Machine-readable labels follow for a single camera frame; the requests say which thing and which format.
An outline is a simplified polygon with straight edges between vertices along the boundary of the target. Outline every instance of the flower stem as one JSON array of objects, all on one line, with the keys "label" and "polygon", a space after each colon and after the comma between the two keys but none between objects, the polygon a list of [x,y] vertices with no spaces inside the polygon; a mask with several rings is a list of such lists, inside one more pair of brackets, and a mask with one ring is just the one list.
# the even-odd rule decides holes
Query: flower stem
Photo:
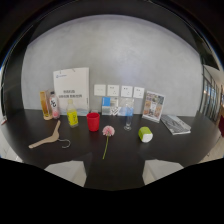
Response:
[{"label": "flower stem", "polygon": [[107,151],[108,138],[109,138],[109,136],[107,136],[107,144],[106,144],[106,148],[105,148],[105,151],[104,151],[104,154],[103,154],[103,159],[104,159],[104,157],[105,157],[105,154],[106,154],[106,151]]}]

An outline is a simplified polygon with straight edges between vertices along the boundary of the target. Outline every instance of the wall outlet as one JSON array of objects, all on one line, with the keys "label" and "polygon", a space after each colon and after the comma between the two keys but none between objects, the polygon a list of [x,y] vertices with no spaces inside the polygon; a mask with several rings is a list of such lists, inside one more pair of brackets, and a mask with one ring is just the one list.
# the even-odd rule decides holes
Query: wall outlet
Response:
[{"label": "wall outlet", "polygon": [[144,97],[144,93],[145,93],[145,89],[144,88],[140,88],[140,87],[135,87],[134,88],[134,98],[142,98]]},{"label": "wall outlet", "polygon": [[119,96],[119,85],[108,85],[107,96]]},{"label": "wall outlet", "polygon": [[133,87],[132,86],[122,86],[121,96],[122,97],[132,97]]},{"label": "wall outlet", "polygon": [[95,96],[106,96],[106,85],[94,85]]}]

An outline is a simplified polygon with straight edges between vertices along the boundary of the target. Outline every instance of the yellow bottle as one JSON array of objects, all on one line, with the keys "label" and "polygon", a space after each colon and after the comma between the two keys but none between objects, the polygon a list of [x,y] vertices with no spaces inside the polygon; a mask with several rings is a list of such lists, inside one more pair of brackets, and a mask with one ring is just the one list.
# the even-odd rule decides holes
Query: yellow bottle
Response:
[{"label": "yellow bottle", "polygon": [[41,91],[40,92],[40,103],[44,115],[45,120],[52,119],[52,111],[49,104],[49,93],[48,91]]},{"label": "yellow bottle", "polygon": [[72,99],[68,99],[67,117],[68,117],[68,123],[71,128],[78,126],[79,122],[77,111],[75,109]]}]

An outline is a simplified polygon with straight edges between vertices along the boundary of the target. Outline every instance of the bottle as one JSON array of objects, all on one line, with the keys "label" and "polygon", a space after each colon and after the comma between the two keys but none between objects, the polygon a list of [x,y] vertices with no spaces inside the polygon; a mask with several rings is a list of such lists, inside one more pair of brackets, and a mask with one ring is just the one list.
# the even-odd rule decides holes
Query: bottle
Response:
[{"label": "bottle", "polygon": [[72,99],[68,99],[67,107],[68,123],[71,128],[78,126],[78,116]]},{"label": "bottle", "polygon": [[52,109],[53,118],[58,119],[60,117],[60,111],[58,108],[58,98],[55,95],[54,91],[51,92],[50,105],[51,105],[51,109]]},{"label": "bottle", "polygon": [[52,111],[49,103],[49,92],[46,91],[41,91],[40,92],[40,103],[44,115],[45,120],[50,120],[52,119]]}]

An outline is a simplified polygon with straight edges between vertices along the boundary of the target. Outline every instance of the bottle cap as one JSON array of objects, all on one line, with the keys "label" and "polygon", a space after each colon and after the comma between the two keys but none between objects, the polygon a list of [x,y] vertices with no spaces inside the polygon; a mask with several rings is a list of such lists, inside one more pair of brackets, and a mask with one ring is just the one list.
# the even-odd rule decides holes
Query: bottle cap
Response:
[{"label": "bottle cap", "polygon": [[68,99],[69,104],[73,104],[73,99]]}]

